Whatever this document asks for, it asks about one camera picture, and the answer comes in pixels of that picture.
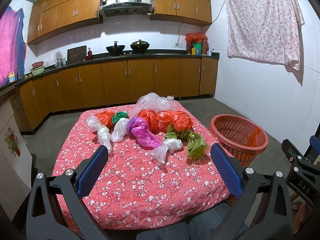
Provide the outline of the red plastic laundry basket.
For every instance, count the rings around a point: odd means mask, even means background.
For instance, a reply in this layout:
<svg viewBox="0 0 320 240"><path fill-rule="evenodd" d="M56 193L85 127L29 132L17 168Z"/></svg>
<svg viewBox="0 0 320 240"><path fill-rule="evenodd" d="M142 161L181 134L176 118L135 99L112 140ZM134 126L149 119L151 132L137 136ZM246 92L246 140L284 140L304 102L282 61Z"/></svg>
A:
<svg viewBox="0 0 320 240"><path fill-rule="evenodd" d="M241 116L216 115L210 121L209 130L243 167L249 167L255 157L268 146L266 132Z"/></svg>

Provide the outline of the pink floral hanging sheet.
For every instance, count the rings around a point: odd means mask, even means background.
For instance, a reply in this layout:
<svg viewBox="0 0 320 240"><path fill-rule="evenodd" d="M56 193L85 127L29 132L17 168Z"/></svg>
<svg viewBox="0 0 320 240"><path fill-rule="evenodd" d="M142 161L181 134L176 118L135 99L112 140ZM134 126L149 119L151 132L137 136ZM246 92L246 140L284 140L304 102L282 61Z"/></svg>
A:
<svg viewBox="0 0 320 240"><path fill-rule="evenodd" d="M225 0L228 57L300 70L301 26L297 0Z"/></svg>

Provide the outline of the yellow blue detergent bottle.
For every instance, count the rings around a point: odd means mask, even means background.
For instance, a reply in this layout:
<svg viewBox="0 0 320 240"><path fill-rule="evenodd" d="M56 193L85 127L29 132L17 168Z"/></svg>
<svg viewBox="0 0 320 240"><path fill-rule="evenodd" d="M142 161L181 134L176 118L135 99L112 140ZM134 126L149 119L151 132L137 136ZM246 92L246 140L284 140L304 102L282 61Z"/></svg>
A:
<svg viewBox="0 0 320 240"><path fill-rule="evenodd" d="M10 72L8 75L9 83L16 81L15 72Z"/></svg>

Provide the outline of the stacked plastic basins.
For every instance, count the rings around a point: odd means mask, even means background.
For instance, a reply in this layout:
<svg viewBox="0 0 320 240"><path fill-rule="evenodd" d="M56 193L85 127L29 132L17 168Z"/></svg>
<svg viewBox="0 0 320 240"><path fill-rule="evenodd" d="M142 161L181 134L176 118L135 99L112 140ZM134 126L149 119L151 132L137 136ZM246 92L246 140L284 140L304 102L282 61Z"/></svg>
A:
<svg viewBox="0 0 320 240"><path fill-rule="evenodd" d="M44 72L45 66L43 61L35 62L32 64L31 74L32 76L40 75Z"/></svg>

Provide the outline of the white plastic bag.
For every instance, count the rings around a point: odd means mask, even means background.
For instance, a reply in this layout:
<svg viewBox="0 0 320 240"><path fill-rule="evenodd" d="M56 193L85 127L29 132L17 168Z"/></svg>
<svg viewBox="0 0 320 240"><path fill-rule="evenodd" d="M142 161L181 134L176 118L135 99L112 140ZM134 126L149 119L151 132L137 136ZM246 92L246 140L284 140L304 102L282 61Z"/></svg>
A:
<svg viewBox="0 0 320 240"><path fill-rule="evenodd" d="M113 132L111 134L111 142L120 142L128 131L126 129L127 124L129 123L128 118L120 118L119 121L115 124Z"/></svg>

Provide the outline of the dark cutting board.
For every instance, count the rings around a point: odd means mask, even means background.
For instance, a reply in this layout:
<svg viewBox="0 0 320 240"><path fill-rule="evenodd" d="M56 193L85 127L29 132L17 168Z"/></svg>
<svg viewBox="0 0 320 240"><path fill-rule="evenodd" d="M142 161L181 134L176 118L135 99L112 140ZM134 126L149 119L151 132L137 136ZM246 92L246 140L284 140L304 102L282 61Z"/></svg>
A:
<svg viewBox="0 0 320 240"><path fill-rule="evenodd" d="M67 63L73 64L87 60L87 46L75 47L67 50Z"/></svg>

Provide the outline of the black lidded wok right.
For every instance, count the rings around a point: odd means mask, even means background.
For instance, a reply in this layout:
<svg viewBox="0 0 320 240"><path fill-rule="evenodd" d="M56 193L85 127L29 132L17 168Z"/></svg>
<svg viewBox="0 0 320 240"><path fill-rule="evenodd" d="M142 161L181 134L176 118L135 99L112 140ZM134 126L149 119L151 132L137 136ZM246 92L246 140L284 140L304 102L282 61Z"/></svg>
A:
<svg viewBox="0 0 320 240"><path fill-rule="evenodd" d="M130 44L131 49L136 54L143 54L147 51L150 44L146 41L138 40Z"/></svg>

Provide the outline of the large orange plastic bag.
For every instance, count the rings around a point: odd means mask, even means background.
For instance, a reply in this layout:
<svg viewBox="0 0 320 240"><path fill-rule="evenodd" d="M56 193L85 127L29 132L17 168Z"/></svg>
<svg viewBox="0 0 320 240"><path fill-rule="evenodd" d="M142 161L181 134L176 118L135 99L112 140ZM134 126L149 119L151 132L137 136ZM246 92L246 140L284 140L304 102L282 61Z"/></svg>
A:
<svg viewBox="0 0 320 240"><path fill-rule="evenodd" d="M156 117L163 130L166 130L169 125L179 132L193 127L191 117L184 111L159 111Z"/></svg>

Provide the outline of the magenta plastic bag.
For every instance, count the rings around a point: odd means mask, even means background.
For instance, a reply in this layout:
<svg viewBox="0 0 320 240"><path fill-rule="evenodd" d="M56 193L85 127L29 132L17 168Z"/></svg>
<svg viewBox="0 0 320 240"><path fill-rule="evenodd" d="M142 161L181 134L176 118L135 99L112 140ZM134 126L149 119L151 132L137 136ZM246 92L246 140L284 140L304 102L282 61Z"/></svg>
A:
<svg viewBox="0 0 320 240"><path fill-rule="evenodd" d="M157 148L162 143L161 139L149 130L148 122L140 116L130 119L126 130L136 138L140 146Z"/></svg>

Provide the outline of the red covered bottle group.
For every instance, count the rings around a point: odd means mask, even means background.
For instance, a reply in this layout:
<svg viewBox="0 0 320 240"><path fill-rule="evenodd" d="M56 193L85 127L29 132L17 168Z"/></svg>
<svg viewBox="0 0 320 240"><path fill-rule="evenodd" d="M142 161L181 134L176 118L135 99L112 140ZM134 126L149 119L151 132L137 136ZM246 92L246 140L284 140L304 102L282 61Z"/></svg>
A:
<svg viewBox="0 0 320 240"><path fill-rule="evenodd" d="M187 54L207 55L208 37L203 33L189 33L185 35Z"/></svg>

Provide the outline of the flower decorated white cabinet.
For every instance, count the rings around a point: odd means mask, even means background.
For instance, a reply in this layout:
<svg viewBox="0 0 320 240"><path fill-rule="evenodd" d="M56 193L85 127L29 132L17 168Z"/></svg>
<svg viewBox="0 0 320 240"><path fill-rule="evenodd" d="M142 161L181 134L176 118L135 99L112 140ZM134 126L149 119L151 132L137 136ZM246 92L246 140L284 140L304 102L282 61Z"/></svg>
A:
<svg viewBox="0 0 320 240"><path fill-rule="evenodd" d="M1 105L1 206L10 220L31 191L33 158L17 127L7 100Z"/></svg>

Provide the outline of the clear bubble wrap bundle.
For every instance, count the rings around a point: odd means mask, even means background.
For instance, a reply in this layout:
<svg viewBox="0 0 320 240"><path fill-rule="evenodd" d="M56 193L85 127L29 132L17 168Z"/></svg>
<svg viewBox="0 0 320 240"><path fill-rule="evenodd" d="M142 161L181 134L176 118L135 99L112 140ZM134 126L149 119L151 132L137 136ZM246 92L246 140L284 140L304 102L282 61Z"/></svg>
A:
<svg viewBox="0 0 320 240"><path fill-rule="evenodd" d="M148 93L138 99L134 107L129 110L129 117L137 116L142 110L174 111L179 108L179 103L173 96L162 97L156 93Z"/></svg>

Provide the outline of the olive green plastic bag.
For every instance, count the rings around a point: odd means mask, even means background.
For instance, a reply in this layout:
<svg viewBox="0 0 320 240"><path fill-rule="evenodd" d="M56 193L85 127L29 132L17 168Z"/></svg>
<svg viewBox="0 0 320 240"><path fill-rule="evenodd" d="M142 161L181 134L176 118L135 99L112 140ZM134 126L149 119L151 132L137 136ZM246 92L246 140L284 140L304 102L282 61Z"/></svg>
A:
<svg viewBox="0 0 320 240"><path fill-rule="evenodd" d="M174 129L173 124L167 127L166 139L180 139L187 143L187 157L189 159L197 160L204 156L208 149L208 145L198 133L190 129L178 131Z"/></svg>

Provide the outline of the wooden lower cabinets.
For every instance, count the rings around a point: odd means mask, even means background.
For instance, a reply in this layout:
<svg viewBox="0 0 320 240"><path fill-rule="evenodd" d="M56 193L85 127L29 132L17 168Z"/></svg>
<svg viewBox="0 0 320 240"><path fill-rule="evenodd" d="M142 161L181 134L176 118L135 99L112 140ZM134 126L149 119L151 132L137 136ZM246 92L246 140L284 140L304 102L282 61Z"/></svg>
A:
<svg viewBox="0 0 320 240"><path fill-rule="evenodd" d="M22 133L50 114L124 103L145 94L185 98L214 95L218 57L146 57L68 67L25 80L11 99Z"/></svg>

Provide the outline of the clear glass jar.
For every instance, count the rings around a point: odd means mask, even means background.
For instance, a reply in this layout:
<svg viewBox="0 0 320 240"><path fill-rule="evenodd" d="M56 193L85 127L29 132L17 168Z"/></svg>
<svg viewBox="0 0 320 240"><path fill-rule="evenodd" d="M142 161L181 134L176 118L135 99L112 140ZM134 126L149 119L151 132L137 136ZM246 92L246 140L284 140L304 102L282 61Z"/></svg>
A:
<svg viewBox="0 0 320 240"><path fill-rule="evenodd" d="M55 54L55 65L57 67L62 67L66 65L66 58L63 56L63 54L59 50Z"/></svg>

